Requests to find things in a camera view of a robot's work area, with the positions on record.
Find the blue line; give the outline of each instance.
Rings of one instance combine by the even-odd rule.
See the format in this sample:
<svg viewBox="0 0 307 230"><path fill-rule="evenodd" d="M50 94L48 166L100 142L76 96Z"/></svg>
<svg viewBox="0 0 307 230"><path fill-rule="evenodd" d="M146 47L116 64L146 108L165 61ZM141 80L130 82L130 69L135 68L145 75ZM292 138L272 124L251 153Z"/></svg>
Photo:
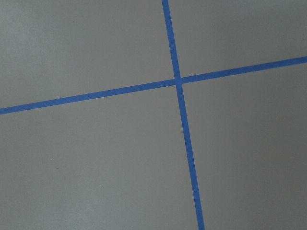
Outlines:
<svg viewBox="0 0 307 230"><path fill-rule="evenodd" d="M182 83L185 84L194 81L203 81L208 79L227 77L237 74L250 73L250 72L280 68L280 67L303 64L303 63L307 63L307 56L184 77L182 78Z"/></svg>
<svg viewBox="0 0 307 230"><path fill-rule="evenodd" d="M48 100L48 101L43 101L43 102L17 105L17 106L0 109L0 115L20 112L24 110L55 106L59 104L80 102L80 101L91 100L95 98L101 98L101 97L109 97L113 95L129 93L129 92L138 92L138 91L143 91L143 90L157 89L157 88L167 87L171 85L175 85L174 79L157 81L157 82L152 82L152 83L142 84L142 85L129 86L129 87L113 89L113 90L92 92L92 93L87 93L87 94L82 94L82 95L77 95L77 96L72 96L72 97L58 98L58 99Z"/></svg>
<svg viewBox="0 0 307 230"><path fill-rule="evenodd" d="M174 60L175 61L173 62L173 68L177 69L177 72L179 73L179 74L176 73L176 76L180 76L178 60L176 56ZM0 115L20 112L24 110L31 110L31 109L48 107L48 106L60 105L60 104L67 104L67 103L72 103L72 102L91 100L91 99L101 98L101 97L109 97L113 95L125 94L125 93L130 93L130 92L138 92L138 91L143 91L143 90L167 87L171 85L176 85L176 81L181 81L182 84L186 84L186 83L195 82L195 81L204 81L204 80L209 80L209 79L214 79L214 78L227 77L227 76L232 76L232 75L237 75L237 74L261 71L261 70L266 70L266 69L274 69L274 68L286 67L286 66L291 66L291 65L298 65L298 64L303 64L303 63L307 63L307 56L297 57L297 58L287 59L287 60L282 60L282 61L263 63L259 65L253 65L253 66L245 66L245 67L240 67L236 69L227 69L227 70L222 70L222 71L217 71L217 72L212 72L212 73L193 75L193 76L188 76L188 77L184 77L181 79L176 78L175 80L174 79L163 80L163 81L157 81L157 82L152 82L152 83L142 84L142 85L129 86L129 87L124 87L124 88L119 88L119 89L93 92L93 93L87 93L87 94L65 97L65 98L58 98L58 99L49 100L49 101L22 104L22 105L0 109Z"/></svg>
<svg viewBox="0 0 307 230"><path fill-rule="evenodd" d="M171 58L172 58L174 77L176 80L178 104L179 104L179 110L180 110L184 141L186 144L189 173L190 173L190 179L191 179L193 196L194 196L194 204L195 204L195 209L196 209L198 229L204 230L205 225L204 225L203 216L202 216L201 198L200 198L200 193L198 189L196 169L195 169L195 163L194 163L194 157L193 157L193 149L192 149L192 143L191 143L191 137L190 137L190 131L189 131L189 124L188 124L188 116L187 116L186 105L184 101L184 94L183 94L182 83L181 83L178 56L177 56L177 51L176 51L175 36L174 36L174 31L173 31L173 26L172 26L172 20L171 20L168 0L162 0L162 6L163 6L163 11L164 11L164 17L165 17L168 43L169 43L169 48L170 48L170 53L171 53Z"/></svg>

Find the gray panel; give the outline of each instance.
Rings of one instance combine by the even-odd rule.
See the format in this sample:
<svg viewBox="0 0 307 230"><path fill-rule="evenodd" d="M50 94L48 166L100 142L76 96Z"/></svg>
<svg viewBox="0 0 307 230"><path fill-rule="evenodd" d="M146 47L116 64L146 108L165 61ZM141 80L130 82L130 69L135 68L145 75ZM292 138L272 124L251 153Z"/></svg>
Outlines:
<svg viewBox="0 0 307 230"><path fill-rule="evenodd" d="M0 107L173 78L152 0L0 1Z"/></svg>
<svg viewBox="0 0 307 230"><path fill-rule="evenodd" d="M182 76L307 55L307 1L170 0Z"/></svg>
<svg viewBox="0 0 307 230"><path fill-rule="evenodd" d="M6 230L197 229L175 87L0 116Z"/></svg>
<svg viewBox="0 0 307 230"><path fill-rule="evenodd" d="M305 230L307 65L184 85L207 230Z"/></svg>

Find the gray floor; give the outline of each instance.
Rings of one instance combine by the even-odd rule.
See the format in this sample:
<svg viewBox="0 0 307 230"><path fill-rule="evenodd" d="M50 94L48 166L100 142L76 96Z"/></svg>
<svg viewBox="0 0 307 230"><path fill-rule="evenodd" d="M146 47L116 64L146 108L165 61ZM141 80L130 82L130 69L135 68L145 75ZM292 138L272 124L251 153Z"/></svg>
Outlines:
<svg viewBox="0 0 307 230"><path fill-rule="evenodd" d="M307 55L303 1L170 0L183 77ZM173 79L159 0L0 1L0 108ZM183 85L207 230L305 230L307 64ZM196 230L175 86L0 115L0 229Z"/></svg>

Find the blue tape line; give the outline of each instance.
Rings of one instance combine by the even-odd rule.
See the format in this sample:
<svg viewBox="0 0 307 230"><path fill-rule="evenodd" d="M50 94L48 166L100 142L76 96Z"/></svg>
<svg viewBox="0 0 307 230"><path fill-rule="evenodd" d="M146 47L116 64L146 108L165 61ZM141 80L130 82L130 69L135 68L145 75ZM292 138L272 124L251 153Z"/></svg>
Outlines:
<svg viewBox="0 0 307 230"><path fill-rule="evenodd" d="M280 68L285 66L291 66L291 65L297 65L297 64L303 64L307 63L307 56L306 57L297 57L282 61L275 61L275 62L269 62L259 65L253 65L253 66L245 66L240 67L236 69L227 69L212 73L205 73L205 74L199 74L189 77L182 78L182 83L189 83L189 82L195 82L195 81L203 81L208 79L214 79L214 78L221 78L221 77L227 77L237 74L243 74L243 73L250 73L250 72L256 72L266 69L274 69L274 68Z"/></svg>
<svg viewBox="0 0 307 230"><path fill-rule="evenodd" d="M191 143L191 137L190 137L190 131L189 131L188 116L187 116L184 94L183 94L183 89L182 89L178 56L177 56L177 51L176 51L176 43L175 43L175 37L174 37L174 31L173 31L173 26L172 26L172 20L171 20L168 0L162 0L162 6L163 6L163 11L164 11L164 17L165 17L168 43L169 43L169 48L170 48L170 53L171 53L171 58L172 58L174 77L176 80L178 104L179 104L179 110L180 110L184 141L186 144L189 173L190 173L190 179L191 179L193 196L194 196L197 223L198 223L199 230L205 230L205 225L204 225L203 216L202 216L201 198L200 198L200 193L199 193L199 188L198 188L196 169L195 169L195 163L194 163L194 157L193 157L193 149L192 149L192 143Z"/></svg>
<svg viewBox="0 0 307 230"><path fill-rule="evenodd" d="M266 70L266 69L274 69L274 68L280 68L280 67L291 66L291 65L298 65L298 64L303 64L303 63L307 63L307 56L297 57L297 58L287 59L287 60L282 60L282 61L263 63L259 65L253 65L253 66L240 67L236 69L227 69L227 70L222 70L222 71L217 71L217 72L212 72L212 73L204 73L204 74L184 77L179 80L181 81L182 84L186 84L186 83L195 82L195 81L204 81L204 80L209 80L209 79L214 79L214 78L227 77L227 76L232 76L232 75L237 75L237 74L261 71L261 70ZM179 74L176 74L176 76L180 76L179 65L177 65L177 69L178 69ZM17 106L0 109L0 115L20 112L24 110L31 110L31 109L48 107L48 106L60 105L60 104L67 104L67 103L72 103L72 102L91 100L91 99L100 98L100 97L109 97L113 95L129 93L129 92L156 89L156 88L175 85L176 81L178 81L178 78L176 78L175 80L174 79L163 80L163 81L157 81L157 82L148 83L148 84L129 86L129 87L113 89L113 90L106 90L106 91L101 91L101 92L87 93L87 94L59 98L59 99L54 99L54 100L49 100L49 101L17 105Z"/></svg>
<svg viewBox="0 0 307 230"><path fill-rule="evenodd" d="M91 100L95 98L101 98L101 97L109 97L113 95L129 93L129 92L138 92L138 91L143 91L143 90L157 89L157 88L162 88L162 87L167 87L167 86L172 86L172 85L175 85L174 79L157 81L157 82L152 82L152 83L142 84L142 85L129 86L129 87L113 89L113 90L92 92L92 93L87 93L87 94L82 94L82 95L77 95L77 96L72 96L72 97L58 98L58 99L48 100L48 101L43 101L43 102L17 105L17 106L0 109L0 115L20 112L24 110L49 107L49 106L54 106L54 105L59 105L59 104L80 102L80 101Z"/></svg>

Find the painter's tape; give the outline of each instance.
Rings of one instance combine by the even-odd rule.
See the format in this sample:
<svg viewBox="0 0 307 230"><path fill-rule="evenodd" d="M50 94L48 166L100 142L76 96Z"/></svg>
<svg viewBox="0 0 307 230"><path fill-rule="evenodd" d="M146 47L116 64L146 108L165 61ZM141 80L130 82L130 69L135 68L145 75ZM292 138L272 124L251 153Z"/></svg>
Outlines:
<svg viewBox="0 0 307 230"><path fill-rule="evenodd" d="M282 60L282 61L268 62L264 64L253 65L253 66L245 66L245 67L240 67L240 68L235 68L235 69L227 69L227 70L222 70L222 71L217 71L217 72L212 72L212 73L204 73L204 74L184 77L181 79L181 81L184 84L184 83L189 83L189 82L203 81L203 80L209 80L209 79L214 79L214 78L222 78L222 77L227 77L227 76L232 76L232 75L237 75L237 74L250 73L250 72L292 66L292 65L303 64L303 63L307 63L307 56L297 57L297 58L292 58L292 59L287 59L287 60Z"/></svg>
<svg viewBox="0 0 307 230"><path fill-rule="evenodd" d="M198 223L199 230L204 230L205 225L204 225L203 216L202 216L201 198L200 198L200 193L199 193L199 188L198 188L197 175L196 175L196 169L195 169L195 163L194 163L194 157L193 157L193 149L192 149L192 143L191 143L191 137L190 137L190 131L189 131L188 116L187 116L186 105L184 101L184 94L183 94L181 76L180 76L180 68L179 68L179 63L178 63L178 55L177 55L176 43L175 43L175 36L174 36L174 31L173 31L173 26L172 26L172 20L171 20L168 0L162 0L162 6L163 6L163 11L164 11L164 18L165 18L169 49L171 52L174 77L176 80L178 104L179 104L180 117L181 117L182 129L183 129L183 136L184 136L184 141L186 144L189 173L190 173L190 179L191 179L193 196L194 196L197 223Z"/></svg>
<svg viewBox="0 0 307 230"><path fill-rule="evenodd" d="M17 106L0 109L0 115L16 113L16 112L20 112L24 110L55 106L59 104L86 101L86 100L91 100L91 99L101 98L101 97L109 97L109 96L114 96L114 95L119 95L119 94L130 93L130 92L157 89L157 88L162 88L162 87L171 86L171 85L175 85L174 79L157 81L157 82L152 82L152 83L142 84L142 85L129 86L129 87L113 89L113 90L92 92L92 93L87 93L87 94L82 94L82 95L77 95L77 96L72 96L72 97L58 98L58 99L48 100L48 101L43 101L43 102L17 105Z"/></svg>

